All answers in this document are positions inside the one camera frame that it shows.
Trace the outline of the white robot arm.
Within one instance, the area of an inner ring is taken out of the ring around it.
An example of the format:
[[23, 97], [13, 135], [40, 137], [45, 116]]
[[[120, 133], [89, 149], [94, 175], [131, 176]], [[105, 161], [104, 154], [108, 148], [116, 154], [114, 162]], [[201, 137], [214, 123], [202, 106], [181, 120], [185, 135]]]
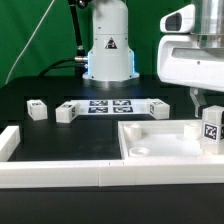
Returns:
[[[128, 9], [121, 0], [94, 0], [93, 46], [86, 83], [123, 87], [139, 78], [128, 46]], [[203, 91], [224, 92], [224, 0], [191, 0], [160, 20], [157, 74], [166, 83], [188, 86], [196, 108]]]

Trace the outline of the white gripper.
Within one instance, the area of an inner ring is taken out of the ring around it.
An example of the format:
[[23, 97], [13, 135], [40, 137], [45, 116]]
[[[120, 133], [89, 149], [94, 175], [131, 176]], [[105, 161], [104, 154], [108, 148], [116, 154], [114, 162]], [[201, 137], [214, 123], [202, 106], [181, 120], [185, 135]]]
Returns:
[[200, 118], [207, 105], [204, 89], [224, 92], [224, 3], [191, 3], [164, 16], [160, 31], [158, 76], [196, 87], [190, 97]]

